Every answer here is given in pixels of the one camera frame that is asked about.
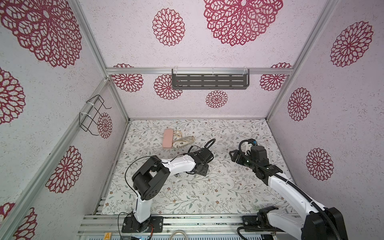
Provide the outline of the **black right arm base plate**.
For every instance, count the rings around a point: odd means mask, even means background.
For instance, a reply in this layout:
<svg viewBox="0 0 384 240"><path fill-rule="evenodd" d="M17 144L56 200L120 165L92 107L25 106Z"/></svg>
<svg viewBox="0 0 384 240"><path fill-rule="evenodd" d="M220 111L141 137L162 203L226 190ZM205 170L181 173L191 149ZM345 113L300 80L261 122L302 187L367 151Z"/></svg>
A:
<svg viewBox="0 0 384 240"><path fill-rule="evenodd" d="M251 228L261 229L262 231L276 231L277 228L269 223L267 214L278 209L276 206L269 206L260 209L256 215L242 216L243 226L247 228L247 231L251 231Z"/></svg>

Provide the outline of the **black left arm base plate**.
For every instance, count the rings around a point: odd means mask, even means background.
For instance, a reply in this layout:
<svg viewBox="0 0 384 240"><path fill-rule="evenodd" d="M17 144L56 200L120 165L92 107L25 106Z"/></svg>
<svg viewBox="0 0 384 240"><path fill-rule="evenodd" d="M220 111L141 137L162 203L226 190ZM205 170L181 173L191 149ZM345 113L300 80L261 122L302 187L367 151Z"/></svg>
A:
<svg viewBox="0 0 384 240"><path fill-rule="evenodd" d="M135 217L124 218L122 233L161 233L163 231L164 217L150 217L139 223Z"/></svg>

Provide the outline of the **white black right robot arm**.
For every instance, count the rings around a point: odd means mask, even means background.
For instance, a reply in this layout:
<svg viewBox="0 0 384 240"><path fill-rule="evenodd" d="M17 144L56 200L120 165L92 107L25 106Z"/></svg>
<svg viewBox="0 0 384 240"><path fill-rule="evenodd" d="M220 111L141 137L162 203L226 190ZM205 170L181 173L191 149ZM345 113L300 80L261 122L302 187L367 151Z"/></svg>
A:
<svg viewBox="0 0 384 240"><path fill-rule="evenodd" d="M287 214L276 206L260 209L255 216L244 216L237 230L246 232L281 232L297 240L346 240L347 229L342 213L315 201L288 180L283 171L270 164L263 146L248 143L248 150L231 151L232 162L247 167L265 185L275 190L296 211Z"/></svg>

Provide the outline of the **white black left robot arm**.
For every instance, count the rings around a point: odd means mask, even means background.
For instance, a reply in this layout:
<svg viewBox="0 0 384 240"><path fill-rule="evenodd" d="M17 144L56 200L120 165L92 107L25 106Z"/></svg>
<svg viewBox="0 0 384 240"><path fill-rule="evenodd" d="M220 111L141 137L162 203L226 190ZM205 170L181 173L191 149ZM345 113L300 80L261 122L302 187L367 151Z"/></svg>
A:
<svg viewBox="0 0 384 240"><path fill-rule="evenodd" d="M170 176L192 173L205 177L213 159L214 155L208 148L181 154L171 160L150 156L132 176L133 190L137 194L133 211L136 221L142 224L150 218L152 199Z"/></svg>

